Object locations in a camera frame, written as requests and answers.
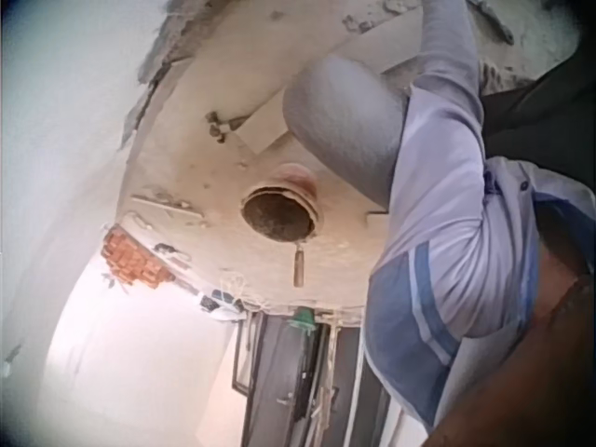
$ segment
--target shirt sleeve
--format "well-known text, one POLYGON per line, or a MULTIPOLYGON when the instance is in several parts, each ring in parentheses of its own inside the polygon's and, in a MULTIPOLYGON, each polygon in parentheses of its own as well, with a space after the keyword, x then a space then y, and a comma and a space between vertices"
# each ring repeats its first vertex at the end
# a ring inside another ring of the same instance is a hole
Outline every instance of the shirt sleeve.
POLYGON ((380 264, 447 233, 466 242, 482 220, 482 107, 464 0, 423 2, 422 72, 394 173, 389 238, 380 264))

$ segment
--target green object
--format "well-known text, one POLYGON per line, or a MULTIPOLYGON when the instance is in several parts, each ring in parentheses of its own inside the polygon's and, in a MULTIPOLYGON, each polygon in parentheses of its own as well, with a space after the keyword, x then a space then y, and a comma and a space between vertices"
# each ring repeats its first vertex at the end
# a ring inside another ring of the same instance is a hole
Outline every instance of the green object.
POLYGON ((290 319, 290 326, 303 331, 311 332, 317 328, 315 313, 309 307, 298 307, 294 316, 290 319))

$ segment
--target metal rod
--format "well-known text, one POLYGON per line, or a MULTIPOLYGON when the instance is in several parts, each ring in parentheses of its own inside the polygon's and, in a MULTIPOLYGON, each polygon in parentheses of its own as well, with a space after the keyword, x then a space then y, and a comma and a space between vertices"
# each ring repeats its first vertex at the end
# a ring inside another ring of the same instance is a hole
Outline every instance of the metal rod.
POLYGON ((294 287, 305 285, 305 251, 300 244, 296 244, 294 253, 294 287))

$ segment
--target white wall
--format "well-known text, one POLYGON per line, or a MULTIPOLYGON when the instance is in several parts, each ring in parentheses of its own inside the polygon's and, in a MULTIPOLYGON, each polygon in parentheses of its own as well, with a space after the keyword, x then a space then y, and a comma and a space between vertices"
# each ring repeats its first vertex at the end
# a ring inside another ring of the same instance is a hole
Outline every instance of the white wall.
POLYGON ((232 388, 237 328, 230 339, 196 437, 204 447, 239 447, 247 399, 232 388))
POLYGON ((166 0, 28 0, 2 23, 3 423, 26 428, 47 348, 114 218, 124 118, 166 0))
POLYGON ((107 271, 103 258, 92 260, 52 339, 42 445, 197 445, 234 325, 210 318, 172 283, 108 289, 107 271))

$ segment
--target pipe opening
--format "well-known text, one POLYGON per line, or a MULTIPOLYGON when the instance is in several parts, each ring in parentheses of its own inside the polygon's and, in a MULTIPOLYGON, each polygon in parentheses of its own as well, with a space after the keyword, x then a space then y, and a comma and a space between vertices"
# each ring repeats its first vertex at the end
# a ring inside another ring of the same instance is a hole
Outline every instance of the pipe opening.
POLYGON ((283 187, 264 187, 247 197, 242 217, 261 235, 278 242, 300 242, 315 231, 313 212, 295 193, 283 187))

